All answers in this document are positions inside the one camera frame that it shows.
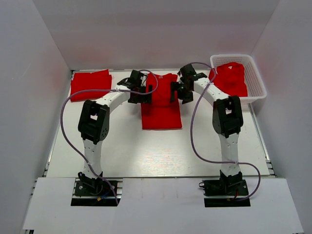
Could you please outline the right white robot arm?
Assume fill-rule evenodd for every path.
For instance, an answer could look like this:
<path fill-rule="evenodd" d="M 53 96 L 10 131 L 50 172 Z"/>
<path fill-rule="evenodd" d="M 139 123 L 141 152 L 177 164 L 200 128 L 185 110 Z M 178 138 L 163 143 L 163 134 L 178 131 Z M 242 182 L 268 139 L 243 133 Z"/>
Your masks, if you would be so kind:
<path fill-rule="evenodd" d="M 212 125 L 221 145 L 219 180 L 204 182 L 207 196 L 237 195 L 242 185 L 242 172 L 238 165 L 238 138 L 243 126 L 241 102 L 238 96 L 230 96 L 214 85 L 213 79 L 197 73 L 191 63 L 180 68 L 179 81 L 171 83 L 170 101 L 192 102 L 193 93 L 208 101 L 213 108 Z"/>

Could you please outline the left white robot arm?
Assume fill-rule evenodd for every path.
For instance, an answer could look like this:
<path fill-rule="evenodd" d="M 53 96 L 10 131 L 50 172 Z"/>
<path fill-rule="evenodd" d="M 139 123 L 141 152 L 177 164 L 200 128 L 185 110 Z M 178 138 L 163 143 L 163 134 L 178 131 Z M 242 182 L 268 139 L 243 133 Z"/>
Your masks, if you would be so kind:
<path fill-rule="evenodd" d="M 103 97 L 94 101 L 86 100 L 81 111 L 78 131 L 81 134 L 84 145 L 84 157 L 86 158 L 83 171 L 79 178 L 88 180 L 86 189 L 94 195 L 103 189 L 103 177 L 101 168 L 102 143 L 108 136 L 110 114 L 124 102 L 138 104 L 151 104 L 153 87 L 144 83 L 147 77 L 144 70 L 133 70 L 128 78 L 119 81 L 115 89 L 109 91 Z"/>

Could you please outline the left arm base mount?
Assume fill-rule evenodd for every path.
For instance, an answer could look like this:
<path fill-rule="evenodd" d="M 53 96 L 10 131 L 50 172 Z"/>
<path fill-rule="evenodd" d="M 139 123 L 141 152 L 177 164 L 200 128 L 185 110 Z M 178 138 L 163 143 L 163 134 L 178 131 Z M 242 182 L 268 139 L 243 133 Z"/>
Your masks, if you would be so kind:
<path fill-rule="evenodd" d="M 89 178 L 82 172 L 75 180 L 72 207 L 116 207 L 122 194 L 122 181 Z"/>

